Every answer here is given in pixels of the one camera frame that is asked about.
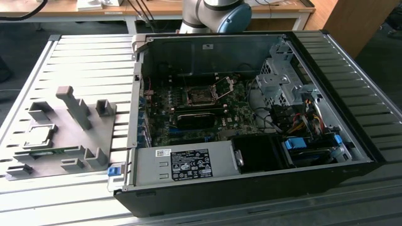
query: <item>barcode sticker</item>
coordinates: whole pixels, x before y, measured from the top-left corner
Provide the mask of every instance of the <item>barcode sticker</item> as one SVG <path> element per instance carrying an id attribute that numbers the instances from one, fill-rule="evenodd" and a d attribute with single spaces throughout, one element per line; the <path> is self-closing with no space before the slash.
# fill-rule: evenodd
<path id="1" fill-rule="evenodd" d="M 157 150 L 157 157 L 170 156 L 172 149 L 160 149 Z"/>

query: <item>motherboard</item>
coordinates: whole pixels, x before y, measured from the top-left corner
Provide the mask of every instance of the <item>motherboard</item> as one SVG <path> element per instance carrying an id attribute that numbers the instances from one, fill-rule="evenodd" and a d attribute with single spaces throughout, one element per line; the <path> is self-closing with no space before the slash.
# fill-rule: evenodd
<path id="1" fill-rule="evenodd" d="M 238 74 L 217 75 L 210 85 L 177 79 L 180 83 L 170 79 L 146 91 L 153 146 L 225 141 L 261 133 L 248 102 L 250 80 Z"/>

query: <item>wooden desk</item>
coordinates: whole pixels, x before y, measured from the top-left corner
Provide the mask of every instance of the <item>wooden desk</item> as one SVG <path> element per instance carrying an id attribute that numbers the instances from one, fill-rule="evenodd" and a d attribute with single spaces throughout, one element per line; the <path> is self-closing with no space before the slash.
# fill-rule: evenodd
<path id="1" fill-rule="evenodd" d="M 105 6 L 102 10 L 77 11 L 77 0 L 50 1 L 43 10 L 30 19 L 21 22 L 75 22 L 75 21 L 113 21 L 125 20 L 130 34 L 137 34 L 136 21 L 141 18 L 129 1 L 138 7 L 136 0 L 126 0 L 121 7 Z M 172 2 L 152 0 L 146 2 L 157 20 L 182 19 L 182 1 Z M 258 6 L 253 8 L 254 19 L 288 19 L 292 18 L 293 30 L 305 28 L 311 13 L 315 8 L 307 7 L 300 0 L 288 0 L 281 6 Z M 37 0 L 0 0 L 0 16 L 22 16 L 31 12 L 39 3 Z M 290 28 L 277 23 L 277 30 Z"/>
<path id="2" fill-rule="evenodd" d="M 140 9 L 137 1 L 132 1 L 133 5 Z M 311 13 L 316 11 L 315 7 L 307 7 L 300 0 L 288 0 L 280 2 L 280 6 L 257 6 L 253 7 L 253 19 L 278 19 L 294 18 L 293 30 L 305 28 Z M 164 0 L 152 0 L 146 5 L 157 20 L 181 20 L 182 19 L 182 1 L 172 2 Z M 128 14 L 138 16 L 136 10 L 129 5 Z"/>
<path id="3" fill-rule="evenodd" d="M 0 0 L 0 16 L 22 16 L 30 13 L 41 3 L 37 0 Z M 128 0 L 122 6 L 103 6 L 103 9 L 77 11 L 77 0 L 50 0 L 42 11 L 26 22 L 77 22 L 77 21 L 128 21 L 129 33 L 137 33 L 136 19 L 128 15 Z"/>

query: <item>white box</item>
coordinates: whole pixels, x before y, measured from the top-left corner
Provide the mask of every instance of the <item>white box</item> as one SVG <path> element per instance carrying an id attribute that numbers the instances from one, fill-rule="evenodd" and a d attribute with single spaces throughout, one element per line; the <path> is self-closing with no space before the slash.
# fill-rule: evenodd
<path id="1" fill-rule="evenodd" d="M 105 6 L 121 6 L 124 0 L 102 0 Z"/>
<path id="2" fill-rule="evenodd" d="M 102 9 L 101 0 L 77 0 L 77 11 L 89 11 Z"/>

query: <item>white table leg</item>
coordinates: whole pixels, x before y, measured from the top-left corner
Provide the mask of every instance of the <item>white table leg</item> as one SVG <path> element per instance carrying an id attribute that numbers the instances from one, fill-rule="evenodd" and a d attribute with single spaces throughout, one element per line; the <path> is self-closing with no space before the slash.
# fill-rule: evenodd
<path id="1" fill-rule="evenodd" d="M 311 12 L 309 13 L 301 13 L 301 16 L 297 19 L 294 28 L 292 29 L 293 31 L 301 31 L 304 30 L 307 23 L 308 23 L 308 19 L 311 16 Z"/>
<path id="2" fill-rule="evenodd" d="M 125 17 L 129 34 L 138 34 L 138 28 L 137 28 L 137 16 L 126 16 Z"/>

